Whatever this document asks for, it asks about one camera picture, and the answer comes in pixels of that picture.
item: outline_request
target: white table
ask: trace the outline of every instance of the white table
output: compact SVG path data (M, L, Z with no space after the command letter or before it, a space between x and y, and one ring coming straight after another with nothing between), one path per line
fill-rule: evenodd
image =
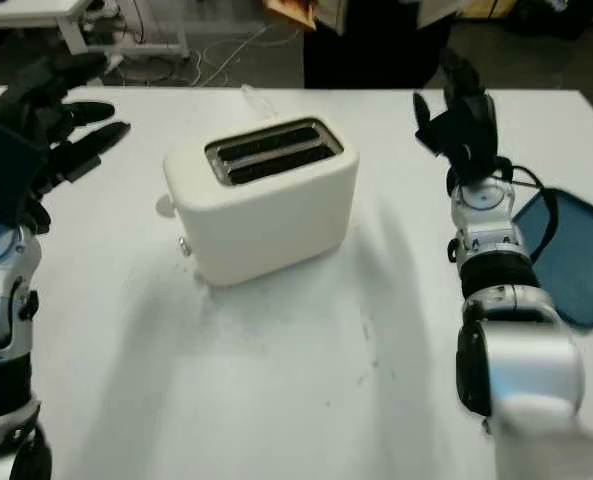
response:
M259 118L237 90L92 89L130 135L46 199L34 387L55 479L489 480L492 442L454 379L460 283L445 161L413 137L411 92L262 91L323 113L361 152L343 246L218 289L181 256L162 159ZM593 109L575 92L493 92L500 151L593 203ZM434 110L441 93L427 92ZM521 192L520 204L528 194ZM593 334L582 418L593 428Z
M160 55L180 53L189 57L189 47L182 21L177 22L178 45L87 45L78 27L78 19L91 0L7 0L0 3L0 28L57 26L72 54L108 51L124 54Z

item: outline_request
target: cable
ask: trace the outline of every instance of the cable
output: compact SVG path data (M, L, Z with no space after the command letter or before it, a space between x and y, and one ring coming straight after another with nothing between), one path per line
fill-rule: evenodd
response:
M506 182L507 180L504 179L503 177L499 177L498 175L492 175L491 178L494 178L496 180L501 180L503 182ZM528 187L528 188L535 188L538 189L538 186L533 184L533 183L527 183L527 182L520 182L518 180L512 180L511 182L512 185L520 185L521 187Z
M143 23L143 16L140 13L140 7L138 6L138 0L132 0L136 14L138 15L138 22L140 23L140 39L136 40L136 43L143 43L145 41L145 24Z
M543 250L549 245L552 241L554 236L556 235L556 231L558 230L558 222L559 222L559 210L558 210L558 200L556 199L556 194L545 187L543 182L536 176L534 172L532 172L529 168L521 167L520 165L514 165L513 170L518 170L523 172L529 176L536 187L540 189L541 195L543 196L543 201L545 202L545 206L547 207L547 211L549 212L549 222L547 223L547 228L545 229L545 233L543 234L543 238L540 241L540 245L536 247L536 249L530 255L532 263L536 263L538 258L543 253Z
M163 63L169 65L169 67L170 67L169 72L164 75L161 75L158 78L139 79L139 78L133 78L133 77L130 78L130 77L124 75L123 71L121 70L121 67L117 67L116 70L118 71L118 74L120 75L121 80L123 81L123 86L125 86L125 82L144 83L145 85L150 86L151 84L158 83L158 82L164 82L164 81L170 80L171 78L174 77L174 74L176 73L176 64L174 62L172 62L171 60L168 60L164 57L151 57L151 58L149 58L149 60L150 60L150 63L151 63L151 60L158 60L159 62L163 62Z
M492 18L492 16L494 15L494 12L496 11L496 6L498 5L498 0L494 0L494 3L492 3L492 8L489 9L489 15L487 15L487 18Z
M245 47L247 47L247 45L249 45L251 42L253 42L254 40L256 40L258 37L260 37L263 33L265 33L267 30L269 30L269 26L265 26L263 28L261 28L260 30L258 30L254 35L252 35L251 37L249 37L247 40L245 40L236 50L234 50L234 52L227 57L227 59L222 63L222 65L220 67L218 67L218 69L216 70L216 72L214 72L214 74L209 77L207 80L205 80L200 86L201 87L206 87L207 85L209 85L209 83L214 80L218 74L220 72L222 72L227 65L229 65L229 63L236 58L236 56L243 51L243 49Z

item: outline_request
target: person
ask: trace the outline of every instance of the person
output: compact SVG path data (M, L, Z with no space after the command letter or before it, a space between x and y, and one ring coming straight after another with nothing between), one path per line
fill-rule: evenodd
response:
M315 2L297 1L304 6ZM455 12L462 2L423 3L429 4L429 14L421 11L427 5L419 2L349 0L342 36L317 23L315 32L305 34L305 88L423 87L436 73L440 51L447 44ZM431 4L436 3L440 5L433 8ZM421 24L421 17L431 18L436 13L439 17L435 21Z

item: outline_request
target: white toaster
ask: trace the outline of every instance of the white toaster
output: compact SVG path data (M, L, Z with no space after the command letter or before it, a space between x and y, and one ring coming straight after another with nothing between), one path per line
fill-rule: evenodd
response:
M358 154L312 116L183 143L164 170L200 273L225 286L338 247Z

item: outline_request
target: black cable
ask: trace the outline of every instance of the black cable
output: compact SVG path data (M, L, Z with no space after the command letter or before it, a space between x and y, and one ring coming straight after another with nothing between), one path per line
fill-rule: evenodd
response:
M545 206L547 207L547 211L549 212L549 222L547 223L547 228L545 229L545 233L543 234L543 238L540 241L540 245L536 247L536 249L530 255L532 263L535 263L540 255L543 253L543 250L549 245L549 243L556 235L556 230L558 230L558 222L559 222L559 210L558 210L558 200L556 199L556 194L545 187L543 182L536 176L534 172L532 172L529 168L521 167L519 165L515 165L513 167L514 170L518 170L523 172L529 176L536 187L540 189L541 195L543 196L543 201L545 202Z
M136 40L136 43L143 43L145 41L145 25L143 23L143 16L140 13L140 7L138 6L138 0L132 0L136 14L138 15L138 22L140 23L140 39Z
M492 18L492 16L494 15L494 12L496 11L496 6L498 5L498 0L494 0L494 3L492 4L492 8L489 10L489 15L487 15L487 18Z
M151 57L150 60L158 60L160 62L163 62L163 63L169 65L169 72L158 77L158 78L153 78L153 79L152 78L138 79L138 78L130 78L128 76L121 75L122 80L124 80L126 82L153 84L153 83L164 82L166 80L169 80L176 74L176 64L174 62L172 62L171 60L168 60L163 57Z
M499 176L497 176L497 175L492 175L492 177L491 177L491 178L494 178L494 179L496 179L496 180L501 180L501 181L503 181L503 182L507 181L507 180L505 180L503 177L499 177ZM528 188L535 188L535 189L538 189L538 186L537 186L537 185L535 185L535 184L533 184L533 183L521 182L521 181L518 181L518 180L512 180L512 181L511 181L511 182L509 182L509 183L511 183L512 185L520 185L521 187L528 187Z

